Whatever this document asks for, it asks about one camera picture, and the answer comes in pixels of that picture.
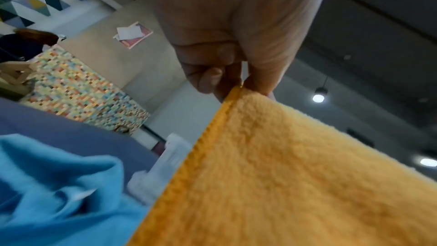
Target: light bulb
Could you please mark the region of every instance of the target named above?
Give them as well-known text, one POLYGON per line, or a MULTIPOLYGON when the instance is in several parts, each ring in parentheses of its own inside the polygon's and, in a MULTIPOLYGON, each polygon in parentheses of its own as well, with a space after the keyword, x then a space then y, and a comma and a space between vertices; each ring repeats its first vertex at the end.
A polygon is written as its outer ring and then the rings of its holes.
POLYGON ((322 103, 325 100, 325 97, 321 94, 316 94, 313 96, 313 101, 316 103, 322 103))
POLYGON ((430 167, 436 167, 437 166, 437 160, 434 160, 434 159, 421 159, 420 163, 422 165, 430 166, 430 167))

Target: hand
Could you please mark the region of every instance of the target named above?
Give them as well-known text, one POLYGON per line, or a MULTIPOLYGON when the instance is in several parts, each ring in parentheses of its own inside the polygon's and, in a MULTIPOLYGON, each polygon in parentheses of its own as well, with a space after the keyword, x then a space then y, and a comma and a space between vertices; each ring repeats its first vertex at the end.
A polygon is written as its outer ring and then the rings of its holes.
POLYGON ((322 0, 152 0, 193 86, 222 101, 241 85, 268 95, 281 80, 322 0))

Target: dark ceiling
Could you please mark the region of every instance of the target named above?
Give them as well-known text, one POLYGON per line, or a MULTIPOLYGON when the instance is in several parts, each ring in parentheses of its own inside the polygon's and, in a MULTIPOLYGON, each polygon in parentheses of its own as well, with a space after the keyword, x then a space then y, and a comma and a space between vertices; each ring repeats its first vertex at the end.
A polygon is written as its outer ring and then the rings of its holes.
POLYGON ((437 0, 323 0, 303 47, 410 109, 418 124, 437 110, 437 0))

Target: ceiling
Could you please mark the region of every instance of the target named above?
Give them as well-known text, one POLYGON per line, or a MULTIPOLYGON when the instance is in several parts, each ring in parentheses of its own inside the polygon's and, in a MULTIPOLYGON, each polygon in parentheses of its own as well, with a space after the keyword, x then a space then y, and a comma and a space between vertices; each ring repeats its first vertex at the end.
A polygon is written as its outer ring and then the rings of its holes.
POLYGON ((437 137, 436 3, 323 0, 298 58, 437 137))

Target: white object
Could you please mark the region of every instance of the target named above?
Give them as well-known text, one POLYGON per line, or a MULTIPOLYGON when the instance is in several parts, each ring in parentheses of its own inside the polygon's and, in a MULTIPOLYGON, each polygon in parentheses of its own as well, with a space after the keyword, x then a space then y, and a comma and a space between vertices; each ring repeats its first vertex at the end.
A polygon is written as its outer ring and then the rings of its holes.
POLYGON ((322 103, 325 100, 325 97, 321 94, 316 94, 313 96, 313 101, 316 103, 322 103))
POLYGON ((192 145, 172 133, 167 137, 165 150, 148 173, 135 172, 127 184, 127 190, 142 203, 153 205, 161 195, 173 174, 191 151, 192 145))
POLYGON ((437 160, 434 159, 421 159, 420 164, 429 166, 429 167, 436 167, 437 166, 437 160))
POLYGON ((121 41, 144 37, 144 34, 141 32, 141 27, 139 27, 138 25, 132 25, 129 27, 117 27, 117 32, 118 38, 121 41))

